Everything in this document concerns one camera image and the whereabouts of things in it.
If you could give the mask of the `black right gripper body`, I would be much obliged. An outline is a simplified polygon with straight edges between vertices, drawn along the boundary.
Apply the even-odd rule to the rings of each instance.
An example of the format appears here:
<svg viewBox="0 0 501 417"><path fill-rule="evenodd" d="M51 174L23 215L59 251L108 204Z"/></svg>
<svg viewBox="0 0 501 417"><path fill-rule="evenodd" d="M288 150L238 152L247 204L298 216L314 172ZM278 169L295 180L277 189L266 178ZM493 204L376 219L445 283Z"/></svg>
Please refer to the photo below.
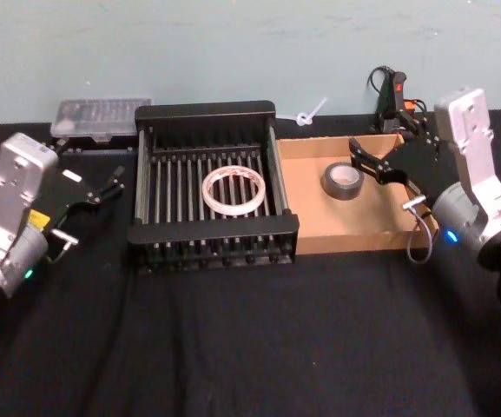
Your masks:
<svg viewBox="0 0 501 417"><path fill-rule="evenodd" d="M412 186L434 204L451 185L459 181L452 154L442 142L436 146L419 139L406 142L383 159L382 183Z"/></svg>

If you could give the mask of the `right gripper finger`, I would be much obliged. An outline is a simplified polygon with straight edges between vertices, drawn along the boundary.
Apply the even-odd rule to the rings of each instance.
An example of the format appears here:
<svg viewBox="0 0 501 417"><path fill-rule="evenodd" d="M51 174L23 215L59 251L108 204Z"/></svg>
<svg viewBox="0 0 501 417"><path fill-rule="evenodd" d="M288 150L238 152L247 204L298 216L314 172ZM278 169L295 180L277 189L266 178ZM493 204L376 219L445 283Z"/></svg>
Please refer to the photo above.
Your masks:
<svg viewBox="0 0 501 417"><path fill-rule="evenodd" d="M405 142L418 140L430 146L439 146L438 138L429 130L427 113L424 110L420 110L419 115L416 115L406 109L399 109L396 116L398 127L395 132Z"/></svg>
<svg viewBox="0 0 501 417"><path fill-rule="evenodd" d="M352 166L373 177L377 183L396 182L396 176L384 160L366 152L355 137L349 139Z"/></svg>

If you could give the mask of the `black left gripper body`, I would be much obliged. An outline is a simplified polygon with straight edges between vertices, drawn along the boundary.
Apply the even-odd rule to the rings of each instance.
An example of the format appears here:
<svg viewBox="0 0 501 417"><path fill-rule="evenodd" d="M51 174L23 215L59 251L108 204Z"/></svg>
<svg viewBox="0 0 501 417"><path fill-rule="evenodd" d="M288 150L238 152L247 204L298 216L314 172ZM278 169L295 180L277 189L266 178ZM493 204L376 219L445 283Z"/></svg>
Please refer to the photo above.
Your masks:
<svg viewBox="0 0 501 417"><path fill-rule="evenodd" d="M49 217L43 231L58 228L69 216L99 205L96 191L83 179L79 182L58 172L36 200L36 211Z"/></svg>

